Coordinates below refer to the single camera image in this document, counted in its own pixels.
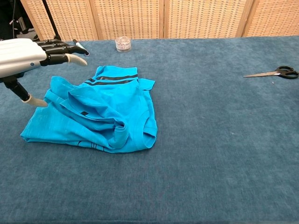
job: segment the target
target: blue carpet table surface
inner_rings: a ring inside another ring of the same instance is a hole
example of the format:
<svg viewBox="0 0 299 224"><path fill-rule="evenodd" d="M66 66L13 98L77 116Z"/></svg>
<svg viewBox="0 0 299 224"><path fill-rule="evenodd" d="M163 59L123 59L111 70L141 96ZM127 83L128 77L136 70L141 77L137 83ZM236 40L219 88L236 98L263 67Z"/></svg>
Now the blue carpet table surface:
<svg viewBox="0 0 299 224"><path fill-rule="evenodd" d="M0 223L288 223L299 220L299 79L243 78L289 65L299 36L82 42L87 67L29 71L43 98L52 76L78 85L98 66L155 80L152 149L109 154L20 133L35 108L0 84Z"/></svg>

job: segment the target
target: blue t-shirt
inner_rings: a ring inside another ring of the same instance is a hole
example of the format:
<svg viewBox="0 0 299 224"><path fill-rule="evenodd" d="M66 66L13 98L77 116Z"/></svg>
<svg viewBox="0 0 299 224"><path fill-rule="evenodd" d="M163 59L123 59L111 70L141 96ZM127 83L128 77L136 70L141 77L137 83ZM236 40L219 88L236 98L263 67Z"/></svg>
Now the blue t-shirt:
<svg viewBox="0 0 299 224"><path fill-rule="evenodd" d="M27 142L90 147L110 153L151 148L157 136L150 90L137 68L101 66L76 86L52 77L45 101L21 133Z"/></svg>

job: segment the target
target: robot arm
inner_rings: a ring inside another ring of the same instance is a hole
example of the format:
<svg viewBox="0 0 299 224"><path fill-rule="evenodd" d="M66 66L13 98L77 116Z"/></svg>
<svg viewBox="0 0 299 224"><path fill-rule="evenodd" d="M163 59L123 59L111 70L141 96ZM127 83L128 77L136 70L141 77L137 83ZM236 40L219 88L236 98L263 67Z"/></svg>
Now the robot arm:
<svg viewBox="0 0 299 224"><path fill-rule="evenodd" d="M59 40L33 42L30 39L12 39L0 42L0 83L18 95L24 103L47 106L43 100L34 98L17 81L29 70L41 66L61 63L76 63L86 66L87 62L72 53L85 54L78 46L70 46Z"/></svg>

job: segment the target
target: scissor blade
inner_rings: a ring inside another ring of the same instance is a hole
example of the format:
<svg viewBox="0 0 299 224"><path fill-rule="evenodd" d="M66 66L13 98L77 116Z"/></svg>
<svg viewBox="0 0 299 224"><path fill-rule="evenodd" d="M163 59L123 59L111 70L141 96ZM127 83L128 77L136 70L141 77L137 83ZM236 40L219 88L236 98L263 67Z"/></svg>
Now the scissor blade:
<svg viewBox="0 0 299 224"><path fill-rule="evenodd" d="M278 76L279 74L280 73L277 71L271 71L271 72L257 73L257 74L244 76L244 77L247 78L247 77Z"/></svg>

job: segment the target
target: woven panel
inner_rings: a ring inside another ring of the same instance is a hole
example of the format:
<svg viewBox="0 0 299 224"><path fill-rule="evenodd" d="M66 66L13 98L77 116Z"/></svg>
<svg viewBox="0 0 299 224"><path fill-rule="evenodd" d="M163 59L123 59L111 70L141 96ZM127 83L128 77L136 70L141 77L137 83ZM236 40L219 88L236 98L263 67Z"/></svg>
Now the woven panel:
<svg viewBox="0 0 299 224"><path fill-rule="evenodd" d="M26 0L42 39L53 38L54 31L41 0ZM97 40L89 0L47 0L57 30L64 41Z"/></svg>
<svg viewBox="0 0 299 224"><path fill-rule="evenodd" d="M299 35L299 0L260 0L245 36Z"/></svg>
<svg viewBox="0 0 299 224"><path fill-rule="evenodd" d="M163 0L91 0L99 38L159 38Z"/></svg>
<svg viewBox="0 0 299 224"><path fill-rule="evenodd" d="M246 0L169 0L165 37L235 37Z"/></svg>

